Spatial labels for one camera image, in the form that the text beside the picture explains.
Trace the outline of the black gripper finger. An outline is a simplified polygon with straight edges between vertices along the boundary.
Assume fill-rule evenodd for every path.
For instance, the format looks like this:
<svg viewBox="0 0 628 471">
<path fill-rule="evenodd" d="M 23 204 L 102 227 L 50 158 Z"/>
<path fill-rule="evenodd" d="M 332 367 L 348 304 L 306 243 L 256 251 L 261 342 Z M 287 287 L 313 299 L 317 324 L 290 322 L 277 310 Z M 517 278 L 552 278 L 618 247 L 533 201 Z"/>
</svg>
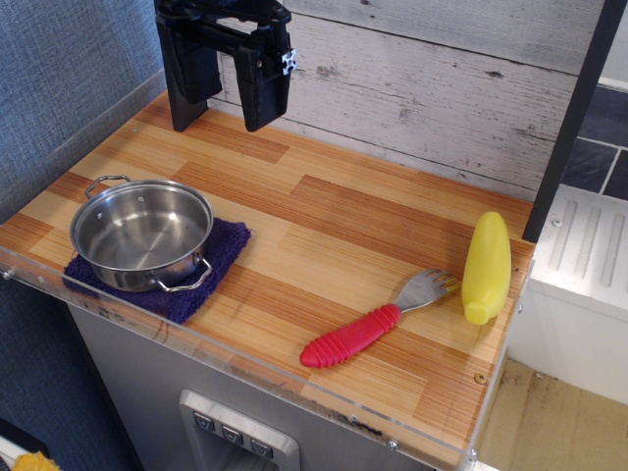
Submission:
<svg viewBox="0 0 628 471">
<path fill-rule="evenodd" d="M 234 61 L 245 127 L 258 131 L 286 112 L 290 67 L 279 57 L 247 48 L 240 48 Z"/>
<path fill-rule="evenodd" d="M 190 104 L 205 102 L 223 90 L 217 52 L 179 32 L 172 34 L 175 79 Z"/>
</svg>

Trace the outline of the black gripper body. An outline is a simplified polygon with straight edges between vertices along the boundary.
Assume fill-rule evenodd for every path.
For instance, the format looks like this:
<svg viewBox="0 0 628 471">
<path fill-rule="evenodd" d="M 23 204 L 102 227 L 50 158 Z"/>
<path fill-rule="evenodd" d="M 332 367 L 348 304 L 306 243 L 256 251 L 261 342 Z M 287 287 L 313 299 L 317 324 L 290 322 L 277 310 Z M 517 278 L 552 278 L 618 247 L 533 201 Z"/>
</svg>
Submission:
<svg viewBox="0 0 628 471">
<path fill-rule="evenodd" d="M 278 1 L 159 1 L 156 20 L 162 45 L 181 78 L 191 71 L 194 53 L 251 54 L 266 78 L 287 77 L 296 69 L 287 24 L 291 12 Z"/>
</svg>

